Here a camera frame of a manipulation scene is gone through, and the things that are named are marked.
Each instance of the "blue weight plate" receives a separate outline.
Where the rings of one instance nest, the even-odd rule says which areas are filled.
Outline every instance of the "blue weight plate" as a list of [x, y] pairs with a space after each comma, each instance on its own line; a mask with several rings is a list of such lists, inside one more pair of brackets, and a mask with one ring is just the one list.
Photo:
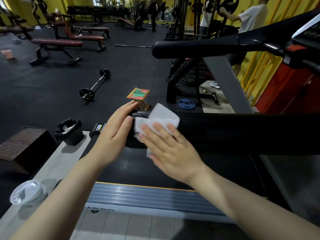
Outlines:
[[184, 110], [193, 110], [196, 107], [195, 102], [187, 98], [180, 99], [178, 105]]

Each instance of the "treadmill belt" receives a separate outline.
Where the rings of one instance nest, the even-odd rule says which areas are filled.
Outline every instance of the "treadmill belt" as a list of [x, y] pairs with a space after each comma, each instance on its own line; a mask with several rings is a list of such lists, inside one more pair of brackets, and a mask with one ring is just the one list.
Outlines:
[[[92, 137], [81, 157], [91, 150], [97, 139], [98, 135]], [[208, 152], [199, 152], [199, 154], [206, 165], [222, 177], [260, 196], [266, 196], [258, 172], [249, 155], [218, 155]], [[158, 169], [146, 157], [146, 149], [128, 147], [123, 150], [116, 161], [103, 170], [97, 181], [192, 190], [190, 186], [168, 177]]]

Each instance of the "clear plastic cup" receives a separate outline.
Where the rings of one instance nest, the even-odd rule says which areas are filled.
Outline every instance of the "clear plastic cup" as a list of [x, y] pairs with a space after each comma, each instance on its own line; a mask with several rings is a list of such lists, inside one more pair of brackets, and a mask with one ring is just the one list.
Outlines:
[[13, 205], [35, 206], [47, 197], [46, 188], [37, 180], [28, 180], [14, 189], [10, 195]]
[[12, 51], [9, 49], [2, 50], [1, 53], [7, 58], [7, 59], [14, 59], [14, 55], [12, 54]]

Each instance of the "sneaker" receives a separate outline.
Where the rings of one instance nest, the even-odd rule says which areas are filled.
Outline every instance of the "sneaker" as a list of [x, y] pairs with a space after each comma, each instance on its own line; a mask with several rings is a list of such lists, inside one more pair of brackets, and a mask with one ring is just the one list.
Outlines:
[[216, 89], [221, 89], [221, 88], [219, 87], [219, 84], [218, 84], [216, 81], [210, 83], [210, 87], [213, 87], [213, 88], [216, 88]]

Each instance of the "black garbage bag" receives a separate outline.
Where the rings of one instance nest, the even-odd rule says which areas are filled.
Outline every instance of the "black garbage bag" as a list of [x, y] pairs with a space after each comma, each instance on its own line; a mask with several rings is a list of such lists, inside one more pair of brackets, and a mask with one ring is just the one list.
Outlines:
[[54, 136], [57, 140], [64, 141], [67, 145], [75, 146], [84, 137], [81, 126], [80, 120], [67, 119], [58, 123]]

